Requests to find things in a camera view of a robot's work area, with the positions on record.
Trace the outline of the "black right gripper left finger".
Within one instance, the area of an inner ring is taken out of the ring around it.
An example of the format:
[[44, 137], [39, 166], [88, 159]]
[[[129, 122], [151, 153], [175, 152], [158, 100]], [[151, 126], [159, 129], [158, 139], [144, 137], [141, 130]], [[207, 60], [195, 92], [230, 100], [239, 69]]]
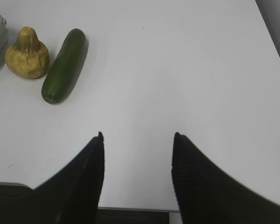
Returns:
[[0, 224], [93, 224], [105, 174], [101, 132], [35, 189], [0, 183]]

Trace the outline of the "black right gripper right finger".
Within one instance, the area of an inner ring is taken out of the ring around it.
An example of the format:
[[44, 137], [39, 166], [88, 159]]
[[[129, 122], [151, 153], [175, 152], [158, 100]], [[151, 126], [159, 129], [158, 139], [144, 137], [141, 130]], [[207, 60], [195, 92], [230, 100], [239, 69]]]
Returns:
[[280, 224], [280, 206], [226, 174], [175, 133], [172, 181], [184, 224]]

